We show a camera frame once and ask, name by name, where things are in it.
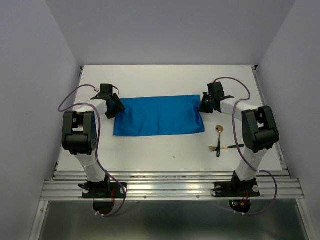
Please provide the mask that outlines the blue cloth napkin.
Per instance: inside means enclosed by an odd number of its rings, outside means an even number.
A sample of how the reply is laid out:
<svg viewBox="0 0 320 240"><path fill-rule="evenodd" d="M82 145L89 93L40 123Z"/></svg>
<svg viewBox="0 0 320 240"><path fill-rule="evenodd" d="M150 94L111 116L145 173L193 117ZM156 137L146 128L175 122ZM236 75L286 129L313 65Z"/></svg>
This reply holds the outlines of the blue cloth napkin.
<svg viewBox="0 0 320 240"><path fill-rule="evenodd" d="M114 121L113 135L150 137L205 132L198 112L199 95L123 98L124 112Z"/></svg>

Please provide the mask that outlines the gold spoon green handle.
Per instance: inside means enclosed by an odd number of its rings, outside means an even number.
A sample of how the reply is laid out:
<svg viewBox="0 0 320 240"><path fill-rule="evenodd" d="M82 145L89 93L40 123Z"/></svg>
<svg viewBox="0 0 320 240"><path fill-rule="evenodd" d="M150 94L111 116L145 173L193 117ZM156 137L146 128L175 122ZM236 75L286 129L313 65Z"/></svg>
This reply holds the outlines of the gold spoon green handle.
<svg viewBox="0 0 320 240"><path fill-rule="evenodd" d="M216 157L219 158L221 155L221 133L223 132L224 128L221 125L217 125L215 128L218 132L218 142L216 147Z"/></svg>

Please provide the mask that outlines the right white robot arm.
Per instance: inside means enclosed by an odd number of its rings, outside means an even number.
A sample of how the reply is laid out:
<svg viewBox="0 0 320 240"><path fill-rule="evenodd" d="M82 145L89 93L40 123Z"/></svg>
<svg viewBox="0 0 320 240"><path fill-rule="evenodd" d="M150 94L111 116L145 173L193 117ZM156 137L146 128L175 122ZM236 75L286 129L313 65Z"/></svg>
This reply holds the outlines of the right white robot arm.
<svg viewBox="0 0 320 240"><path fill-rule="evenodd" d="M207 87L208 92L203 94L198 111L207 114L218 111L232 116L234 140L241 157L231 180L215 187L216 196L228 193L236 196L250 191L258 194L256 175L259 166L268 150L280 139L273 111L269 106L258 107L245 103L244 99L225 95L221 82L209 83ZM235 120L241 121L244 152L239 149Z"/></svg>

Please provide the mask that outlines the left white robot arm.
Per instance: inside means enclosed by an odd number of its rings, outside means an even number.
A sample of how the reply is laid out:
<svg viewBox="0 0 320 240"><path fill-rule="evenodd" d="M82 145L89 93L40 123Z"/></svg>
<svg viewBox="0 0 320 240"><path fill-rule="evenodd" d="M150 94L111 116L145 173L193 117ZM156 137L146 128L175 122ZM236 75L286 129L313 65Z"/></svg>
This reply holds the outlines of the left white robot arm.
<svg viewBox="0 0 320 240"><path fill-rule="evenodd" d="M101 116L113 119L124 112L125 107L114 93L118 88L112 84L102 83L99 88L91 84L78 86L66 97L67 99L81 87L91 87L97 93L89 102L76 103L65 109L64 99L58 111L63 113L61 144L81 164L86 173L86 183L79 184L84 199L112 198L119 185L111 183L111 176L102 167L98 158L101 135Z"/></svg>

